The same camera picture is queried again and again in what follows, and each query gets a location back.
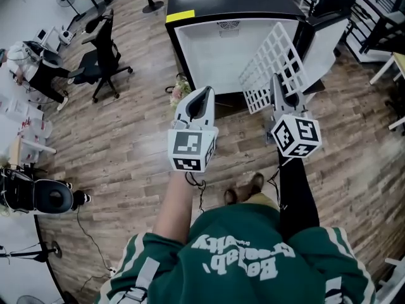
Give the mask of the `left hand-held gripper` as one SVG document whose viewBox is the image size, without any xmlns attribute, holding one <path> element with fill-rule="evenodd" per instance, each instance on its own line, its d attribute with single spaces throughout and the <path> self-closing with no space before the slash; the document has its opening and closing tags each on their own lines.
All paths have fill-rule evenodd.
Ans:
<svg viewBox="0 0 405 304">
<path fill-rule="evenodd" d="M 175 119 L 168 130 L 168 158 L 173 170 L 205 172 L 218 137 L 217 127 L 206 126 L 215 120 L 214 89 L 206 86 L 184 97 L 177 105 Z"/>
</svg>

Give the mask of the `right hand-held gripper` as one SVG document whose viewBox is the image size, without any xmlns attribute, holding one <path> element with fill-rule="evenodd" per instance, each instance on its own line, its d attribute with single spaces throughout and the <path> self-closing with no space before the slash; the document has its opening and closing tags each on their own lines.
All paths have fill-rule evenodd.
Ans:
<svg viewBox="0 0 405 304">
<path fill-rule="evenodd" d="M 286 103 L 279 74 L 270 80 L 270 102 L 273 111 L 285 111 Z M 306 110 L 306 98 L 302 92 L 289 96 L 294 110 Z M 317 120 L 283 112 L 274 115 L 275 125 L 271 134 L 278 150 L 285 158 L 306 158 L 322 146 L 320 125 Z"/>
</svg>

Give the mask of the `white wire fridge shelf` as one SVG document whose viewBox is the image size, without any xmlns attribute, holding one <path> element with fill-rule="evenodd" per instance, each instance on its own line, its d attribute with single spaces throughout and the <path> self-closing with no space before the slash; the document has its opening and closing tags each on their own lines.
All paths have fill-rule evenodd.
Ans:
<svg viewBox="0 0 405 304">
<path fill-rule="evenodd" d="M 309 87 L 307 73 L 281 22 L 277 22 L 239 75 L 251 114 L 275 104 L 275 84 L 290 96 Z"/>
</svg>

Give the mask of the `person's left forearm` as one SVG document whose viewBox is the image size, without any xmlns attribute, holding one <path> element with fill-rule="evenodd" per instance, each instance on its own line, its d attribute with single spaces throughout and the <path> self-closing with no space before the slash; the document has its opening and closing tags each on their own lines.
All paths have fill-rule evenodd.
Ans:
<svg viewBox="0 0 405 304">
<path fill-rule="evenodd" d="M 185 172 L 172 172 L 153 233 L 185 244 L 191 225 L 193 194 Z"/>
</svg>

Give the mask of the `person's right forearm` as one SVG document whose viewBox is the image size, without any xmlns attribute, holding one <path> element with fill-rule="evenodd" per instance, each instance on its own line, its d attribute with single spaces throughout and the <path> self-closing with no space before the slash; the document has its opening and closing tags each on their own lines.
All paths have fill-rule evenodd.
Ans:
<svg viewBox="0 0 405 304">
<path fill-rule="evenodd" d="M 304 164 L 300 158 L 285 158 L 278 153 L 280 174 L 280 233 L 284 240 L 320 225 Z"/>
</svg>

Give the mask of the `pink flower bouquet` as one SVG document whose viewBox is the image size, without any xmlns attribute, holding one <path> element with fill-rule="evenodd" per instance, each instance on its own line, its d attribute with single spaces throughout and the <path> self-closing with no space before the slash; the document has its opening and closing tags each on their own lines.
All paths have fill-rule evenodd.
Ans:
<svg viewBox="0 0 405 304">
<path fill-rule="evenodd" d="M 192 89 L 187 80 L 177 79 L 175 85 L 167 87 L 165 92 L 170 95 L 170 106 L 175 109 L 181 100 L 192 92 Z"/>
</svg>

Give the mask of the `person's right brown shoe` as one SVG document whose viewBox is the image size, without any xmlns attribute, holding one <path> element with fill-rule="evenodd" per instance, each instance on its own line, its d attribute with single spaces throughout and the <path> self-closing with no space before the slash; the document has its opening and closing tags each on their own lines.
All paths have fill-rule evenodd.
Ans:
<svg viewBox="0 0 405 304">
<path fill-rule="evenodd" d="M 249 193 L 248 196 L 254 196 L 259 194 L 262 191 L 265 178 L 261 173 L 255 173 L 250 181 Z"/>
</svg>

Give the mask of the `person's brown shoe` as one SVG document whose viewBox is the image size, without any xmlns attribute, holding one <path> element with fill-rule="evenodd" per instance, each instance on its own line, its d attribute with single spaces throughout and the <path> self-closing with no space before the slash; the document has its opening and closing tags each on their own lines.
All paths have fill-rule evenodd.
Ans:
<svg viewBox="0 0 405 304">
<path fill-rule="evenodd" d="M 224 203 L 225 205 L 234 205 L 238 203 L 237 193 L 233 189 L 227 189 L 224 192 Z"/>
<path fill-rule="evenodd" d="M 249 193 L 248 196 L 254 196 L 259 194 L 262 191 L 265 178 L 261 173 L 255 173 L 250 181 Z"/>
</svg>

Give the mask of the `person's left brown shoe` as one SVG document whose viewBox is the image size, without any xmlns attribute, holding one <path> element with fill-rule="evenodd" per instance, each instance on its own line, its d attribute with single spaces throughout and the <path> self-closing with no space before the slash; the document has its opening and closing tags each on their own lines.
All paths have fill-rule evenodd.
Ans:
<svg viewBox="0 0 405 304">
<path fill-rule="evenodd" d="M 225 205 L 234 205 L 238 203 L 237 193 L 233 189 L 227 189 L 224 192 L 224 203 Z"/>
</svg>

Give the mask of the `yellow sticker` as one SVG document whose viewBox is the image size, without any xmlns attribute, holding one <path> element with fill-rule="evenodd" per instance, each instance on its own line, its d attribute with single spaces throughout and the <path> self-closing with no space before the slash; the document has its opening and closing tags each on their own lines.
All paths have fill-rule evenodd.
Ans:
<svg viewBox="0 0 405 304">
<path fill-rule="evenodd" d="M 180 20 L 188 19 L 188 18 L 194 18 L 195 17 L 195 10 L 190 9 L 187 11 L 181 11 L 178 13 L 172 13 L 170 15 L 166 16 L 166 23 L 171 23 L 171 22 L 177 22 Z"/>
</svg>

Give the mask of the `person's khaki trousers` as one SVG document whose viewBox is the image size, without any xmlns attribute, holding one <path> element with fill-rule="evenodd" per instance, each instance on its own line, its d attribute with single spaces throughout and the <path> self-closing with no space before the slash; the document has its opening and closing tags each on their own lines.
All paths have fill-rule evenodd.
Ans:
<svg viewBox="0 0 405 304">
<path fill-rule="evenodd" d="M 278 212 L 280 211 L 279 206 L 264 193 L 256 193 L 256 194 L 250 195 L 246 200 L 241 201 L 240 203 L 263 205 L 263 206 L 268 206 L 272 209 L 275 209 Z"/>
</svg>

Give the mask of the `black metal railing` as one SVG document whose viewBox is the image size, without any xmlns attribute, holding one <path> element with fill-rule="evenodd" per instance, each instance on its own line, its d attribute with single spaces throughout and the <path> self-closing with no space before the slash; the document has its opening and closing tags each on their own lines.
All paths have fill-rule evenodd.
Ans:
<svg viewBox="0 0 405 304">
<path fill-rule="evenodd" d="M 347 39 L 361 56 L 377 51 L 405 55 L 405 0 L 356 0 Z"/>
</svg>

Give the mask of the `person's green jersey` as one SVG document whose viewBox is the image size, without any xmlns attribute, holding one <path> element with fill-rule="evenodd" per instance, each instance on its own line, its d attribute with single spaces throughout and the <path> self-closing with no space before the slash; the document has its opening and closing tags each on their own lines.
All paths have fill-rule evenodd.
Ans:
<svg viewBox="0 0 405 304">
<path fill-rule="evenodd" d="M 96 304 L 374 304 L 375 286 L 345 230 L 312 227 L 289 240 L 279 214 L 238 204 L 203 213 L 185 244 L 130 239 Z"/>
</svg>

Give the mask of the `black floor stand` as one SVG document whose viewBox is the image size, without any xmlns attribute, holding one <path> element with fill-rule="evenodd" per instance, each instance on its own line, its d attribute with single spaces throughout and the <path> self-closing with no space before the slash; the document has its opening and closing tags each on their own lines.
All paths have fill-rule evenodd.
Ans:
<svg viewBox="0 0 405 304">
<path fill-rule="evenodd" d="M 62 250 L 56 241 L 52 241 L 50 247 L 48 247 L 45 242 L 38 242 L 33 246 L 29 246 L 22 250 L 10 252 L 7 252 L 4 246 L 0 246 L 0 258 L 5 258 L 7 260 L 17 258 L 45 263 L 50 254 L 55 255 L 56 258 L 62 258 Z"/>
</svg>

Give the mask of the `white chair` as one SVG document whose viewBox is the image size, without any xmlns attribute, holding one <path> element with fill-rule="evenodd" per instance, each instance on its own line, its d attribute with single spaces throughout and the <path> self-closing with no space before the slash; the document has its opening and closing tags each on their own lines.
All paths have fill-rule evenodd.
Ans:
<svg viewBox="0 0 405 304">
<path fill-rule="evenodd" d="M 401 260 L 386 258 L 385 263 L 394 266 L 388 281 L 380 280 L 381 288 L 376 292 L 375 304 L 393 304 L 395 297 L 405 286 L 405 255 Z"/>
</svg>

